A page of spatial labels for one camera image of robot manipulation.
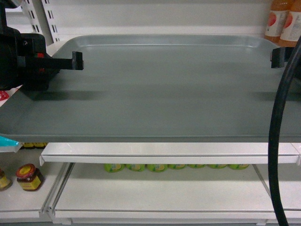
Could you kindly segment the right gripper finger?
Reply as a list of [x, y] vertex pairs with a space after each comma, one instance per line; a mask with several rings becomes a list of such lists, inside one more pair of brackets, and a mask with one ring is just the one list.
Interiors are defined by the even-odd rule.
[[285, 65], [285, 47], [279, 47], [272, 50], [271, 68], [282, 68]]

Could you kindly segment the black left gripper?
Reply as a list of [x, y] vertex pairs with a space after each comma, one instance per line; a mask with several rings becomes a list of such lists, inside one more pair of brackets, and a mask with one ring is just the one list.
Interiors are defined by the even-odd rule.
[[84, 69], [82, 52], [73, 51], [71, 59], [52, 58], [47, 54], [45, 37], [37, 33], [21, 34], [17, 42], [17, 59], [17, 81], [31, 91], [46, 91], [60, 69]]

